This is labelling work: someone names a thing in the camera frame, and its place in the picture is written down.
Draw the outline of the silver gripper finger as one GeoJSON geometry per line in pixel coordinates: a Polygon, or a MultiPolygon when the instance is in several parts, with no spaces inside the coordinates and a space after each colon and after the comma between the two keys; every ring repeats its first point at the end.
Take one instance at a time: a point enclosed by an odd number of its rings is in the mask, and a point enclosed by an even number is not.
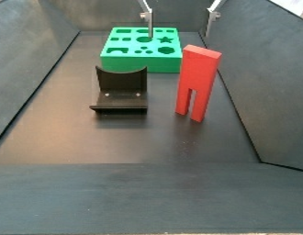
{"type": "Polygon", "coordinates": [[[220,18],[220,7],[226,3],[226,0],[215,0],[211,7],[207,8],[208,18],[204,35],[210,35],[210,31],[212,28],[212,23],[220,18]]]}
{"type": "Polygon", "coordinates": [[[154,10],[150,7],[146,0],[138,0],[140,7],[143,9],[143,12],[140,13],[140,17],[146,20],[148,24],[148,37],[154,37],[154,10]]]}

